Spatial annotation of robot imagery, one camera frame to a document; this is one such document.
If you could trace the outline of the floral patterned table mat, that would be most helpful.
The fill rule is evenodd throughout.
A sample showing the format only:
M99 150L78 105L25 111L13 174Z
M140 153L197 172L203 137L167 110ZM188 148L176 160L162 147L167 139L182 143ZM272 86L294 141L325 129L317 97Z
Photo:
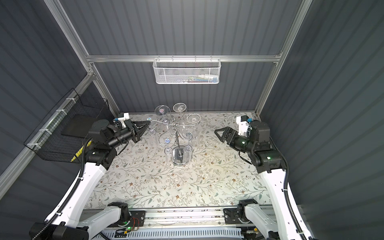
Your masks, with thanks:
M192 160L173 165L156 138L145 135L121 149L89 197L87 209L103 209L112 202L130 208L179 208L236 205L255 199L270 204L270 195L255 168L221 143L215 129L236 129L237 113L203 113L196 126L199 137Z

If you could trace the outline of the chrome wine glass rack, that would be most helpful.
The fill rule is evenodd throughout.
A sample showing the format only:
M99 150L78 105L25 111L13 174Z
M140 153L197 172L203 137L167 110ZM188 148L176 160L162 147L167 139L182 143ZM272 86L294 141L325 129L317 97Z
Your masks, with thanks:
M192 160L193 148L188 145L188 142L182 137L183 129L194 129L197 125L193 126L187 122L177 123L176 121L170 121L168 124L163 124L157 121L159 125L167 128L163 133L170 132L175 134L175 144L173 146L173 153L170 156L166 156L168 160L176 167L185 167Z

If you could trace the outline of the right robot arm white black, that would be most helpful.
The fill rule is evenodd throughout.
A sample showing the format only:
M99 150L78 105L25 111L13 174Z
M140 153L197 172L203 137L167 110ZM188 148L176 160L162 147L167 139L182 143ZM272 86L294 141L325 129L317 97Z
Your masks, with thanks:
M236 152L246 153L244 161L257 170L270 195L276 218L272 220L256 200L240 200L237 215L241 222L251 222L266 240L312 240L289 186L289 164L278 150L267 123L240 120L239 129L216 129L220 142Z

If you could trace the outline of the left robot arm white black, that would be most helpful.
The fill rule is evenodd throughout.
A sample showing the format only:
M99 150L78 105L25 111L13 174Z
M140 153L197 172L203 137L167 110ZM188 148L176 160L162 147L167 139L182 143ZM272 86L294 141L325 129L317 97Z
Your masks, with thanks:
M129 225L131 214L125 203L112 202L101 212L81 221L82 211L97 183L118 155L117 147L129 141L137 143L150 126L150 121L120 119L122 128L99 120L91 126L81 153L78 175L55 209L42 223L29 231L32 240L91 240L112 224Z

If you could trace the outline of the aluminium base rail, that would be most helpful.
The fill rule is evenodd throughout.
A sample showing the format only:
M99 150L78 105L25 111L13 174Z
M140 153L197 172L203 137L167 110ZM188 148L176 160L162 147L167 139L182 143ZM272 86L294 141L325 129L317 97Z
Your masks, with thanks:
M123 226L132 217L127 206L108 206L92 217L80 221L81 211L76 207L55 213L53 225L65 226L76 229L77 227L88 227L86 230L89 237L99 233L112 224ZM166 210L165 212L150 210L149 217L161 222L181 222L182 224L202 224L209 219L219 218L227 225L252 224L259 232L278 232L280 236L298 234L304 231L305 224L296 206L292 206L292 214L286 205L273 206L275 217L266 214L261 205L252 200L242 201L235 208L192 208L181 210Z

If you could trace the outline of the items in white basket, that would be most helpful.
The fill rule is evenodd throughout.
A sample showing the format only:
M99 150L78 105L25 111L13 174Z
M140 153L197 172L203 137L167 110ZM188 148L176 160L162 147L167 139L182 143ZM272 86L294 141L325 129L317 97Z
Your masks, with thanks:
M176 80L176 83L182 84L217 84L219 83L219 75L198 75L183 77Z

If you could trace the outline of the yellow black striped item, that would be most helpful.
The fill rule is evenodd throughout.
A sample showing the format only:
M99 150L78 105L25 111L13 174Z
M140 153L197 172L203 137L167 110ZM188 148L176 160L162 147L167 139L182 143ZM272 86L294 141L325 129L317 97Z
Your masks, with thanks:
M92 141L89 141L86 145L86 148L89 147L91 145ZM83 149L84 147L81 147L76 153L75 155L72 157L71 159L71 163L73 163L75 160L79 160L79 157L81 156L81 154L83 153Z

